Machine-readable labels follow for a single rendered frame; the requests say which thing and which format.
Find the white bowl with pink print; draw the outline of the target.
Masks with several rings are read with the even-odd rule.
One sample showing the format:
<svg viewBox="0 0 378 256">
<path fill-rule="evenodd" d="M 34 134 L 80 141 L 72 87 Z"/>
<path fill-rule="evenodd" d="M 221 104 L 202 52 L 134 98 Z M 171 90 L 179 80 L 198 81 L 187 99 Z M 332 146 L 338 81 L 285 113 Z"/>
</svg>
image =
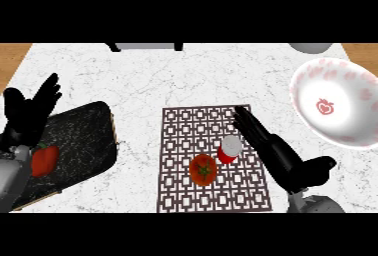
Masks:
<svg viewBox="0 0 378 256">
<path fill-rule="evenodd" d="M 289 97 L 298 117 L 331 144 L 378 148 L 378 77 L 357 64 L 317 58 L 295 70 Z"/>
</svg>

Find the red can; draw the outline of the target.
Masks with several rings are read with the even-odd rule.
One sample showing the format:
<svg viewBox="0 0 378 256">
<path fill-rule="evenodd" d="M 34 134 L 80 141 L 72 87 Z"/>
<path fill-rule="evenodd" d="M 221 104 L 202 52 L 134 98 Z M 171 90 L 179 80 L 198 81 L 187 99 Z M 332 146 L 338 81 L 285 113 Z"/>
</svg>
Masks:
<svg viewBox="0 0 378 256">
<path fill-rule="evenodd" d="M 223 164 L 229 164 L 238 158 L 242 150 L 241 139 L 235 135 L 227 135 L 220 143 L 217 157 Z"/>
</svg>

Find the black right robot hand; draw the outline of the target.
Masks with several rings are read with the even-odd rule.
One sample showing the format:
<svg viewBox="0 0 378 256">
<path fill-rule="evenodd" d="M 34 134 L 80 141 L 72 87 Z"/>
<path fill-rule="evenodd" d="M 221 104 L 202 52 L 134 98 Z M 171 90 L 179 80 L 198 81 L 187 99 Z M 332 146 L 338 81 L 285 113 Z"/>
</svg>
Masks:
<svg viewBox="0 0 378 256">
<path fill-rule="evenodd" d="M 303 161 L 285 140 L 267 131 L 251 112 L 235 107 L 233 126 L 249 146 L 257 151 L 273 180 L 282 189 L 295 194 L 306 188 L 328 182 L 331 169 L 337 161 L 331 156 L 320 156 Z"/>
</svg>

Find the black speckled cutting board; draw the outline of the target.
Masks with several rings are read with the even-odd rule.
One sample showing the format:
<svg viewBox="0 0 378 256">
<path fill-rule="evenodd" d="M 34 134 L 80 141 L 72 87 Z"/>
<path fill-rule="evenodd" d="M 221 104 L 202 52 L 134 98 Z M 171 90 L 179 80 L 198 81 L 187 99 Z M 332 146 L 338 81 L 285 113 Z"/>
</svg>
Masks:
<svg viewBox="0 0 378 256">
<path fill-rule="evenodd" d="M 108 104 L 97 101 L 50 116 L 41 142 L 59 148 L 58 166 L 47 176 L 29 178 L 15 210 L 60 193 L 115 164 L 117 139 Z"/>
</svg>

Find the red tomato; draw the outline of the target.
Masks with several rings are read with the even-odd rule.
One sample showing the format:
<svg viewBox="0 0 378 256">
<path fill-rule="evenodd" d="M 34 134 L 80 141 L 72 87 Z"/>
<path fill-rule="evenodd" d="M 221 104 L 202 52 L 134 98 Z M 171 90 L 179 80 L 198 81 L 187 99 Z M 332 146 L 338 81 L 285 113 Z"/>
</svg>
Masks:
<svg viewBox="0 0 378 256">
<path fill-rule="evenodd" d="M 213 183 L 217 176 L 217 164 L 210 155 L 199 154 L 193 157 L 189 164 L 189 176 L 199 186 L 208 186 Z"/>
</svg>

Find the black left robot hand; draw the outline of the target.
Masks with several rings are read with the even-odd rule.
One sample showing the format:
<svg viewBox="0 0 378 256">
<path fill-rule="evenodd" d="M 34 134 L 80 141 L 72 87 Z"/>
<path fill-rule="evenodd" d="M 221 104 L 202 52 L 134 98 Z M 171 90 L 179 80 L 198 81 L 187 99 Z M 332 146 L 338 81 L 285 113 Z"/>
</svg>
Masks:
<svg viewBox="0 0 378 256">
<path fill-rule="evenodd" d="M 40 86 L 31 99 L 9 87 L 4 89 L 4 116 L 7 123 L 0 134 L 0 150 L 10 152 L 12 147 L 25 145 L 34 148 L 40 142 L 47 118 L 62 96 L 58 74 L 53 73 Z"/>
</svg>

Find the grey round object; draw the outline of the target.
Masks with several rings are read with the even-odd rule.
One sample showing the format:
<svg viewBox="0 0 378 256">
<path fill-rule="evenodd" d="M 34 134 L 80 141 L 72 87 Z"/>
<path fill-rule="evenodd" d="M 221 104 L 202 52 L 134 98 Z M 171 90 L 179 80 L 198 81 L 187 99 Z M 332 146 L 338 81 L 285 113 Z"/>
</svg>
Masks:
<svg viewBox="0 0 378 256">
<path fill-rule="evenodd" d="M 289 46 L 301 53 L 306 54 L 320 54 L 329 47 L 331 43 L 291 43 Z"/>
</svg>

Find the brown patterned placemat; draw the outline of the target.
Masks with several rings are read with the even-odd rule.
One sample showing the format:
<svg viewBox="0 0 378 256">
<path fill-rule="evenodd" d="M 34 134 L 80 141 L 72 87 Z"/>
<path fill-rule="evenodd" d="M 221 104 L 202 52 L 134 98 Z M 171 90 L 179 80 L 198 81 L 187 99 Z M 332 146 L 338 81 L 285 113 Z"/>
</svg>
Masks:
<svg viewBox="0 0 378 256">
<path fill-rule="evenodd" d="M 176 107 L 162 110 L 158 200 L 159 213 L 258 212 L 272 209 L 264 166 L 244 145 L 236 159 L 216 163 L 210 184 L 192 181 L 189 165 L 198 155 L 216 161 L 226 136 L 239 136 L 232 105 Z"/>
</svg>

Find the grey appliance with black legs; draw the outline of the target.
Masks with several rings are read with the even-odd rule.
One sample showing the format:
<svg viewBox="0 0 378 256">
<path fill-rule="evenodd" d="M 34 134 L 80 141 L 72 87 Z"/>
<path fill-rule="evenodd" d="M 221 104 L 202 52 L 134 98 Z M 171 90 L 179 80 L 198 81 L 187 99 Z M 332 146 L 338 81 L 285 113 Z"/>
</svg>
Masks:
<svg viewBox="0 0 378 256">
<path fill-rule="evenodd" d="M 112 52 L 121 52 L 122 50 L 146 50 L 146 49 L 173 49 L 174 51 L 183 50 L 182 43 L 108 43 Z"/>
</svg>

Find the red bell pepper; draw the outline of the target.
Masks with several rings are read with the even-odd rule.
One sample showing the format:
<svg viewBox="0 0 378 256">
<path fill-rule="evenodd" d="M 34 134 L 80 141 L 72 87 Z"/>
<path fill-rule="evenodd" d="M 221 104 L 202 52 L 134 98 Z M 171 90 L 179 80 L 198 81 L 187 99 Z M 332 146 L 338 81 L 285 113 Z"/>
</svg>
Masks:
<svg viewBox="0 0 378 256">
<path fill-rule="evenodd" d="M 31 169 L 34 177 L 43 177 L 53 172 L 58 165 L 58 159 L 59 147 L 47 146 L 44 143 L 40 143 L 31 159 Z"/>
</svg>

